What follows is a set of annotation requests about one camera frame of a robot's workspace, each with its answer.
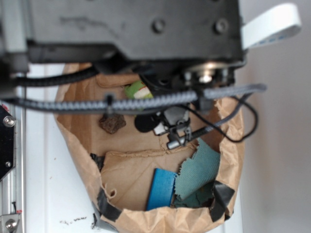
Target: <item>black metal housing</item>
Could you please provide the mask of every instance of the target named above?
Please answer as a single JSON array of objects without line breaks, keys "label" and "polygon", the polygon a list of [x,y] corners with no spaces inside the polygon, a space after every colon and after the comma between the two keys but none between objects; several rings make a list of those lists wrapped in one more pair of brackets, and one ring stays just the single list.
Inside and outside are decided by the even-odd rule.
[{"label": "black metal housing", "polygon": [[11,116],[0,106],[0,181],[15,166],[14,160],[14,127],[6,127],[5,117]]},{"label": "black metal housing", "polygon": [[238,0],[28,0],[33,63],[243,59]]}]

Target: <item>white wall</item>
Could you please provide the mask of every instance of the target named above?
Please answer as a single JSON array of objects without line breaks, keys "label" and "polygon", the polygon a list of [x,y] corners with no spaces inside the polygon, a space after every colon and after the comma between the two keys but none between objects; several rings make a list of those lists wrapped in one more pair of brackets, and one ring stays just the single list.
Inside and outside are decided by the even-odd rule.
[{"label": "white wall", "polygon": [[[282,0],[240,0],[244,21]],[[266,83],[256,94],[260,125],[246,141],[241,180],[244,233],[311,232],[311,1],[299,7],[303,31],[251,50],[238,83]],[[252,119],[245,115],[251,126]]]}]

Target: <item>black cable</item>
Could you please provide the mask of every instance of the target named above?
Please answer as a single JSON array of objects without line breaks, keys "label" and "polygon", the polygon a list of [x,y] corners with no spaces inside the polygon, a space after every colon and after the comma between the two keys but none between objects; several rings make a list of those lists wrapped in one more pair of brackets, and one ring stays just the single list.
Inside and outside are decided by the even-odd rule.
[{"label": "black cable", "polygon": [[74,83],[91,78],[97,75],[99,72],[95,67],[89,67],[87,69],[72,73],[72,74],[62,74],[47,78],[19,78],[14,79],[16,86],[57,86],[64,85],[68,83]]},{"label": "black cable", "polygon": [[[250,95],[244,95],[242,98],[237,98],[237,97],[233,97],[235,100],[237,100],[239,103],[238,105],[235,107],[235,109],[233,110],[233,112],[228,115],[227,117],[225,117],[224,119],[216,122],[216,123],[211,123],[209,122],[208,120],[206,120],[204,117],[202,117],[200,114],[198,114],[195,110],[187,107],[187,106],[180,106],[182,108],[185,108],[187,110],[189,110],[190,112],[192,112],[193,114],[195,114],[201,121],[203,121],[204,123],[206,123],[207,125],[209,125],[209,127],[204,127],[204,128],[201,128],[195,132],[192,133],[192,140],[210,132],[211,130],[215,129],[217,130],[221,135],[223,135],[225,138],[227,138],[230,142],[233,142],[233,143],[240,143],[242,142],[244,139],[248,138],[249,136],[251,136],[257,129],[257,126],[258,126],[258,114],[256,112],[256,110],[248,103],[245,102],[245,100],[249,97]],[[235,139],[232,139],[231,137],[229,137],[224,131],[222,131],[219,126],[228,122],[229,120],[231,120],[239,111],[239,109],[241,108],[241,106],[244,105],[245,107],[247,107],[254,115],[254,119],[255,119],[255,123],[254,123],[254,126],[252,128],[252,130],[247,133],[246,135],[244,135],[241,139],[239,140],[235,140]]]},{"label": "black cable", "polygon": [[[223,87],[217,90],[204,90],[205,95],[209,99],[213,96],[222,98],[224,94],[227,96],[235,96],[238,94],[245,94],[244,98],[248,97],[254,92],[262,92],[265,86],[262,84],[252,84],[246,86]],[[189,103],[198,99],[195,91],[183,91],[176,93],[169,93],[166,95],[155,96],[151,99],[138,99],[138,100],[114,100],[112,95],[107,95],[106,100],[91,100],[91,101],[64,101],[64,102],[46,102],[28,100],[23,98],[4,99],[4,101],[12,103],[16,106],[29,108],[43,112],[53,112],[60,114],[95,114],[95,113],[108,113],[113,114],[120,111],[140,111],[141,109],[158,109],[170,106],[177,106],[180,104]],[[222,119],[220,125],[224,123],[227,118]]]}]

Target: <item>white surface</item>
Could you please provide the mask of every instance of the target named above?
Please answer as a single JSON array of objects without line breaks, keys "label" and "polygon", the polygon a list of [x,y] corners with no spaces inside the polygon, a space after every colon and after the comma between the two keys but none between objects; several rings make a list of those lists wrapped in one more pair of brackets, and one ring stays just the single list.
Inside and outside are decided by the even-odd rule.
[{"label": "white surface", "polygon": [[[60,65],[31,67],[32,76],[61,71]],[[29,88],[27,96],[54,100],[55,93],[56,88]],[[91,229],[94,210],[53,115],[27,111],[26,120],[26,233],[108,232]],[[233,217],[210,232],[242,233],[240,195]]]},{"label": "white surface", "polygon": [[[244,21],[283,3],[240,0]],[[238,83],[266,83],[251,102],[259,129],[246,141],[241,180],[244,233],[311,231],[311,1],[293,0],[302,32],[282,43],[250,50]],[[249,126],[252,119],[245,117]]]}]

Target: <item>green object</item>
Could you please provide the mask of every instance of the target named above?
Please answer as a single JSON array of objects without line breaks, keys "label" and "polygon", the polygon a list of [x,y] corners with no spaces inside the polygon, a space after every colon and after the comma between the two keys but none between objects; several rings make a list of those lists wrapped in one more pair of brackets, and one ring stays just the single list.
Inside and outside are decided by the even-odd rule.
[{"label": "green object", "polygon": [[179,200],[185,200],[205,184],[214,181],[218,173],[220,154],[201,138],[198,141],[196,153],[183,162],[175,180],[175,194]]},{"label": "green object", "polygon": [[191,194],[184,200],[174,200],[174,206],[178,207],[188,207],[188,208],[200,208],[204,205],[208,199],[213,198],[214,182],[207,183],[203,187],[199,188],[195,193]]},{"label": "green object", "polygon": [[142,82],[136,81],[125,87],[125,94],[129,99],[153,98],[149,88]]}]

